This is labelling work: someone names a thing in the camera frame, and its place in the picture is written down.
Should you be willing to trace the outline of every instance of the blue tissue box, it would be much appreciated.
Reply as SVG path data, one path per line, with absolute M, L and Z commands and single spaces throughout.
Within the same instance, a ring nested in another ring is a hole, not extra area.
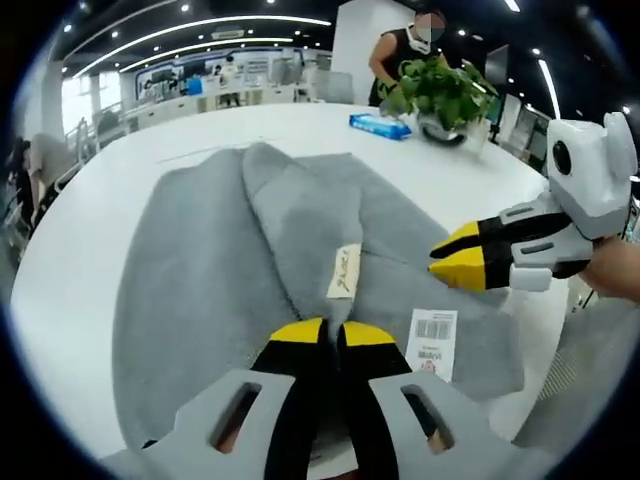
M 358 130 L 364 130 L 392 140 L 404 140 L 411 135 L 411 129 L 401 121 L 382 118 L 370 113 L 350 115 L 349 125 Z

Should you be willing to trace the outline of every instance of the plant pot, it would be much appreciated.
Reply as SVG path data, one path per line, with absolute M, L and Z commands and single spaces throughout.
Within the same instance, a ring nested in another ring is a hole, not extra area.
M 455 130 L 445 130 L 435 115 L 418 113 L 416 121 L 420 133 L 433 142 L 455 147 L 461 145 L 467 138 L 466 126 Z

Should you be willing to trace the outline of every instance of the desk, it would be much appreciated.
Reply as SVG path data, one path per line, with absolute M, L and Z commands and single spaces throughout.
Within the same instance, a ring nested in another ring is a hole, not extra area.
M 43 398 L 91 454 L 102 458 L 125 446 L 111 383 L 116 295 L 136 225 L 165 172 L 256 141 L 293 157 L 352 152 L 450 232 L 531 200 L 546 185 L 488 142 L 481 157 L 472 158 L 418 137 L 395 142 L 351 129 L 349 114 L 364 111 L 280 104 L 184 117 L 109 144 L 63 191 L 18 271 L 13 325 Z M 515 437 L 542 390 L 567 294 L 566 281 L 554 280 L 545 293 L 512 292 L 507 301 L 520 324 L 525 388 L 483 405 L 504 438 Z

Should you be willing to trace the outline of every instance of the black shirt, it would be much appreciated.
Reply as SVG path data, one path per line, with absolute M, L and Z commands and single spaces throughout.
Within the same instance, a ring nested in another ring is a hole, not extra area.
M 404 69 L 414 60 L 426 60 L 428 58 L 440 55 L 433 43 L 431 44 L 431 53 L 428 55 L 425 55 L 424 53 L 418 52 L 411 48 L 411 45 L 409 45 L 409 37 L 407 35 L 406 28 L 385 32 L 381 36 L 384 36 L 387 33 L 395 35 L 397 46 L 396 51 L 393 53 L 393 55 L 382 62 L 382 66 L 384 66 L 384 69 L 396 82 L 400 81 L 400 79 L 404 76 Z M 373 82 L 373 86 L 371 87 L 371 94 L 369 95 L 369 105 L 372 107 L 379 107 L 382 101 L 387 98 L 388 94 L 389 87 L 387 87 L 383 82 L 376 78 Z

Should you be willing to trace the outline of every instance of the window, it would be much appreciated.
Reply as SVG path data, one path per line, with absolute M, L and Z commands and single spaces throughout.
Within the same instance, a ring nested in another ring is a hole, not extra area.
M 120 93 L 120 74 L 118 72 L 101 73 L 100 82 L 100 108 L 104 110 L 122 101 Z
M 88 76 L 69 78 L 62 82 L 62 126 L 67 134 L 78 127 L 84 117 L 89 125 L 93 120 L 91 108 L 91 80 Z

